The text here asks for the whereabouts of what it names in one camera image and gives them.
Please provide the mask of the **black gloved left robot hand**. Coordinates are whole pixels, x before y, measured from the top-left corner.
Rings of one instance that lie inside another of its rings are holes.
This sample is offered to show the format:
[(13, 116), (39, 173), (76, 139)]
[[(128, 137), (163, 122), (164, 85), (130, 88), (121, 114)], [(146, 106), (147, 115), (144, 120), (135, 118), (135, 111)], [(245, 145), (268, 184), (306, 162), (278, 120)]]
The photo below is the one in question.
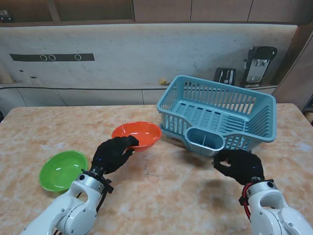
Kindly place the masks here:
[(100, 176), (117, 171), (133, 154), (132, 146), (139, 146), (139, 140), (131, 135), (101, 143), (93, 156), (90, 171)]

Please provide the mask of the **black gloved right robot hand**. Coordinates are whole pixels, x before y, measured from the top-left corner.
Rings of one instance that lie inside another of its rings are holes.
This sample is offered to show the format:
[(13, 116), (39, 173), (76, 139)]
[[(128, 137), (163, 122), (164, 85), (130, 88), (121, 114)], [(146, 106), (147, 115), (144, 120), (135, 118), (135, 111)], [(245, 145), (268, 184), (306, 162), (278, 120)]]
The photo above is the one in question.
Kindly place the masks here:
[(264, 180), (261, 159), (242, 149), (223, 149), (214, 156), (213, 167), (221, 174), (231, 177), (241, 185), (252, 182), (252, 179)]

